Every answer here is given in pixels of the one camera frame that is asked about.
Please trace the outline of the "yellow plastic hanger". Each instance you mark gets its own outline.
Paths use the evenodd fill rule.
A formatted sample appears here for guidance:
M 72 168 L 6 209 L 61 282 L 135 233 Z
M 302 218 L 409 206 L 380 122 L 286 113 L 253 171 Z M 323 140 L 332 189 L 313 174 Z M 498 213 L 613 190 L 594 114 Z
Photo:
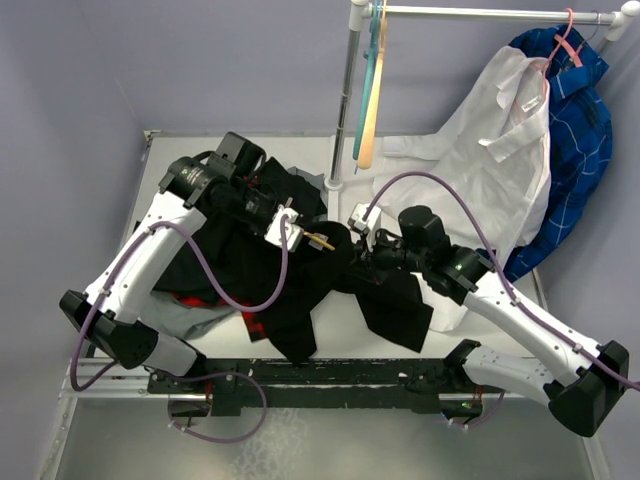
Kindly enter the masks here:
M 328 237 L 325 235 L 305 231 L 304 236 L 308 239 L 312 248 L 330 252 L 335 250 L 335 247 L 328 242 Z

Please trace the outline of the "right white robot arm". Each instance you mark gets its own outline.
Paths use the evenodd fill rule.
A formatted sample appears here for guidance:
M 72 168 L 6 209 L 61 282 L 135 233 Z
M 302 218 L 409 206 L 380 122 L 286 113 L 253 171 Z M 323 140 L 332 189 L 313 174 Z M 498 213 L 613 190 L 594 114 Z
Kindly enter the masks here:
M 363 262 L 378 272 L 421 274 L 435 293 L 489 320 L 530 354 L 464 340 L 445 359 L 446 383 L 456 391 L 475 384 L 518 394 L 547 407 L 571 432 L 593 436 L 628 389 L 627 349 L 585 336 L 529 300 L 484 256 L 452 244 L 429 208 L 402 211 L 398 235 L 382 229 L 380 217 L 379 208 L 359 203 L 347 221 L 360 236 Z

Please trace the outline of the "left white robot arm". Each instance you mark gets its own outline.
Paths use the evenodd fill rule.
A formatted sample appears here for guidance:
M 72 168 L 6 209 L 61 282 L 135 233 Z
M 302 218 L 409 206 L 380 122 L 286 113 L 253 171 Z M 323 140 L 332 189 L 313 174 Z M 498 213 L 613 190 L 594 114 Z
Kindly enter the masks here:
M 183 246 L 191 248 L 217 293 L 231 298 L 193 239 L 218 213 L 249 225 L 280 248 L 274 291 L 253 309 L 260 312 L 278 299 L 288 269 L 287 227 L 292 218 L 251 184 L 265 159 L 261 147 L 229 132 L 216 150 L 171 163 L 143 221 L 101 277 L 61 298 L 60 308 L 78 330 L 80 341 L 91 343 L 126 369 L 145 366 L 166 371 L 184 392 L 201 388 L 206 378 L 204 356 L 185 341 L 144 324 L 141 313 Z

